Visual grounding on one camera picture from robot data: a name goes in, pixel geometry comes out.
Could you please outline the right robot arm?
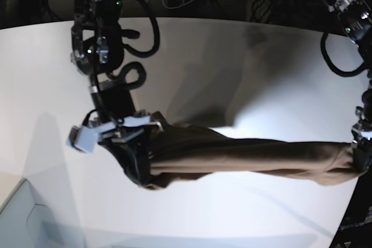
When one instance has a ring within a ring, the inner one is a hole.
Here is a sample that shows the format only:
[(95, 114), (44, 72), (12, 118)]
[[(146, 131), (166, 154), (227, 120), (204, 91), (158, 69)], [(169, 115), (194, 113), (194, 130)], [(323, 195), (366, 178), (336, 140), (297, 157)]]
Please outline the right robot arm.
[(94, 108), (82, 123), (71, 128), (67, 144), (83, 153), (94, 147), (106, 149), (136, 185), (150, 183), (148, 144), (159, 121), (145, 110), (135, 108), (131, 91), (146, 81), (139, 61), (124, 62), (125, 53), (137, 59), (153, 56), (160, 47), (160, 31), (153, 11), (144, 0), (136, 0), (148, 14), (153, 31), (153, 46), (138, 51), (123, 42), (138, 39), (138, 31), (119, 24), (121, 0), (75, 0), (71, 28), (71, 61), (89, 80)]

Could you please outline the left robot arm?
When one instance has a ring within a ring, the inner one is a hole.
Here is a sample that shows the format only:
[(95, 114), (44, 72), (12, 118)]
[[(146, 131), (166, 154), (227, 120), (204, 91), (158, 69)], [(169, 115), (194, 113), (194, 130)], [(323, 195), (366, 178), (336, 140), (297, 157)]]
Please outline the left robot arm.
[(352, 146), (365, 149), (371, 146), (371, 7), (365, 0), (322, 0), (327, 10), (336, 18), (344, 34), (357, 46), (362, 63), (352, 71), (339, 69), (326, 50), (329, 32), (323, 33), (320, 47), (330, 70), (340, 77), (355, 77), (367, 72), (369, 85), (362, 95), (362, 107), (356, 108), (357, 123), (352, 127)]

